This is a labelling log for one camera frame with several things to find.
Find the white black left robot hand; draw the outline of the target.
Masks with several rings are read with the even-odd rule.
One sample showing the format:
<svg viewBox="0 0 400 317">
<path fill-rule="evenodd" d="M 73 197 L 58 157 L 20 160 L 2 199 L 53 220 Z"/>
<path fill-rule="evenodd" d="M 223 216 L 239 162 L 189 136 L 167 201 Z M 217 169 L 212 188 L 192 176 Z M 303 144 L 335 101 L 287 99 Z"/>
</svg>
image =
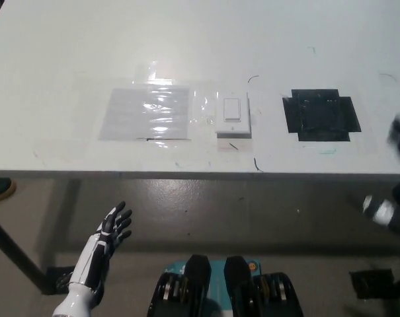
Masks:
<svg viewBox="0 0 400 317">
<path fill-rule="evenodd" d="M 92 291 L 104 285 L 110 259 L 121 243 L 131 236 L 132 210 L 120 202 L 113 207 L 92 234 L 73 270 L 69 284 L 80 284 Z"/>
</svg>

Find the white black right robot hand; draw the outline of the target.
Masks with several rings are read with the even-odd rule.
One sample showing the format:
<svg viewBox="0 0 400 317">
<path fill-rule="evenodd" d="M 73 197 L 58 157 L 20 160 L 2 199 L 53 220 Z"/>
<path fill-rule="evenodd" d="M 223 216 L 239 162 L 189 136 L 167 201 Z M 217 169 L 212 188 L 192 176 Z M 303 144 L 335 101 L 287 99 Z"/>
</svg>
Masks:
<svg viewBox="0 0 400 317">
<path fill-rule="evenodd" d="M 391 123 L 388 140 L 400 158 L 400 115 Z M 392 197 L 392 200 L 388 200 L 366 196 L 362 213 L 379 226 L 400 235 L 400 182 L 393 188 Z"/>
</svg>

